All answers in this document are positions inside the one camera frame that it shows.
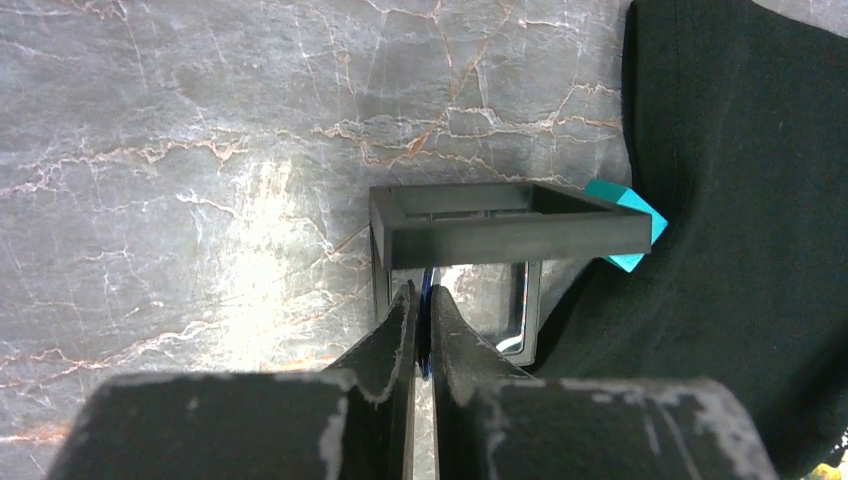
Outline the black floral t-shirt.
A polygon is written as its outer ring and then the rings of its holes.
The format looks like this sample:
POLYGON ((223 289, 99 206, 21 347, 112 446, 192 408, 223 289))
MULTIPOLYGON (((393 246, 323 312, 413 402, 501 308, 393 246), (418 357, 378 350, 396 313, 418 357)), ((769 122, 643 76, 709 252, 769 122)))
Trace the black floral t-shirt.
POLYGON ((633 188, 668 225, 632 272, 584 270, 535 371, 711 378, 804 476, 847 427, 847 41, 751 1, 635 1, 621 82, 633 188))

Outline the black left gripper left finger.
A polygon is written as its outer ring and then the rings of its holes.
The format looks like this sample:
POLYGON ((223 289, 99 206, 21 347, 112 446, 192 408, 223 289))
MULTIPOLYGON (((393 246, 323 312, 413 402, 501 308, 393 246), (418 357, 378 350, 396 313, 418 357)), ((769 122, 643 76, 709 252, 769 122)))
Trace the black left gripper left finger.
POLYGON ((408 479, 419 295, 320 371, 139 373, 86 401, 51 479, 408 479))

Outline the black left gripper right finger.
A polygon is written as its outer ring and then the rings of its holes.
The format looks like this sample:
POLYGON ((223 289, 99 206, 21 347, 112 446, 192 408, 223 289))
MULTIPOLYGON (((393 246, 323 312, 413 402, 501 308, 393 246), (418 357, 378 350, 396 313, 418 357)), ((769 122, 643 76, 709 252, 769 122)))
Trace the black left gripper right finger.
POLYGON ((708 379, 536 378, 430 294, 441 479, 773 479, 745 409, 708 379))

